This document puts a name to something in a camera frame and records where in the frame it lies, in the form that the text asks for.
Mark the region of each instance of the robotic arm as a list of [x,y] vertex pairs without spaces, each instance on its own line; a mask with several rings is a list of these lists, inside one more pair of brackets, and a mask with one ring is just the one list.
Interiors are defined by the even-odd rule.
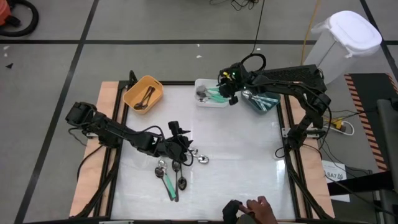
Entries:
[[[143,131],[135,131],[109,119],[89,103],[75,103],[65,119],[75,129],[81,129],[85,136],[88,133],[97,134],[102,146],[117,147],[118,139],[122,138],[148,156],[167,156],[177,162],[187,160],[185,153],[192,143],[187,137],[182,136],[190,131],[182,130],[178,121],[169,122],[173,136],[166,139],[158,126],[151,126]],[[161,134],[147,131],[151,128],[159,128]]]
[[271,92],[296,97],[305,110],[305,116],[290,129],[287,140],[292,149],[300,149],[311,123],[316,128],[323,127],[322,115],[330,104],[321,74],[315,65],[248,72],[243,63],[239,62],[220,71],[219,91],[223,97],[231,98],[230,105],[238,102],[235,93],[241,90],[249,90],[254,95]]

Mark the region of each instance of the metal spoon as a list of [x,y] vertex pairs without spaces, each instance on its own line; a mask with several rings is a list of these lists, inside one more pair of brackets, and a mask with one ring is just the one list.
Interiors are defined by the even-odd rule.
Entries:
[[164,160],[159,159],[159,161],[157,163],[157,166],[160,167],[162,170],[164,170],[164,176],[165,176],[165,179],[166,179],[167,188],[170,191],[170,193],[172,194],[172,198],[175,198],[176,194],[175,194],[175,190],[174,190],[173,184],[170,181],[169,176],[167,175],[167,163]]
[[164,176],[164,171],[163,171],[163,169],[160,168],[160,167],[156,167],[156,168],[155,168],[155,175],[156,175],[156,177],[162,179],[162,182],[163,182],[163,184],[164,184],[164,187],[165,187],[166,190],[167,190],[167,194],[169,195],[170,200],[173,201],[174,199],[173,199],[173,197],[172,197],[170,191],[168,190],[168,188],[167,188],[167,186],[166,186],[166,183],[164,182],[164,179],[163,179],[163,176]]
[[178,202],[180,199],[178,197],[177,177],[178,177],[178,172],[180,171],[181,164],[178,163],[177,161],[173,161],[172,167],[175,172],[175,195],[176,195],[175,202]]
[[199,162],[199,163],[201,163],[201,164],[207,164],[207,163],[209,163],[210,159],[209,159],[208,156],[205,156],[205,155],[200,155],[200,156],[198,156],[198,149],[189,148],[188,150],[192,153],[192,155],[193,155],[195,158],[198,159],[198,162]]
[[[175,171],[175,183],[176,186],[178,186],[178,188],[180,190],[185,190],[187,188],[187,180],[185,177],[182,176],[182,167],[181,167],[181,163],[177,162],[177,161],[173,161],[173,170]],[[181,171],[181,177],[177,180],[177,173]]]

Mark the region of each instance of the floor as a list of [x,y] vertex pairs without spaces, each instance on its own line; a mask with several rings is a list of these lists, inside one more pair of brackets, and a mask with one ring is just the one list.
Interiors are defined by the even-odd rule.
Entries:
[[[235,11],[228,2],[207,0],[30,1],[40,12],[36,31],[0,37],[0,103],[6,105],[0,110],[0,222],[6,224],[68,216],[83,156],[64,120],[75,101],[95,103],[102,81],[125,80],[130,70],[158,80],[215,78],[251,51],[261,11],[260,4]],[[266,1],[256,52],[267,57],[267,68],[300,63],[315,1]],[[383,49],[347,72],[398,76],[397,9],[396,0],[324,0],[315,23],[343,10],[376,23]],[[14,12],[24,20],[29,13],[24,7]],[[248,65],[256,67],[255,60]],[[343,77],[327,94],[332,110],[354,110]],[[348,121],[356,134],[330,133],[331,150],[351,167],[377,172],[359,118]]]

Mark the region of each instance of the white bin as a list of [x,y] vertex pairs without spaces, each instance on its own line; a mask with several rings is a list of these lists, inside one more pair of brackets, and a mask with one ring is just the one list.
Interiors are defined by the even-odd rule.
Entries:
[[351,11],[337,12],[311,31],[322,34],[304,65],[322,69],[325,84],[345,73],[358,57],[374,54],[381,43],[381,35],[372,24]]

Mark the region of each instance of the white table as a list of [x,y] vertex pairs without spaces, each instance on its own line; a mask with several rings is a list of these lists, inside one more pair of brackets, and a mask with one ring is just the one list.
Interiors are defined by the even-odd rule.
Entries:
[[[134,220],[222,220],[231,200],[265,195],[278,220],[294,220],[285,161],[275,158],[282,147],[276,108],[259,115],[244,101],[226,108],[195,105],[193,86],[164,86],[163,98],[144,116],[129,110],[127,126],[136,131],[159,125],[170,137],[168,122],[190,130],[189,139],[209,164],[196,160],[183,166],[188,180],[180,201],[171,202],[154,174],[158,158],[149,157],[124,142],[111,218]],[[167,173],[175,183],[171,160]]]

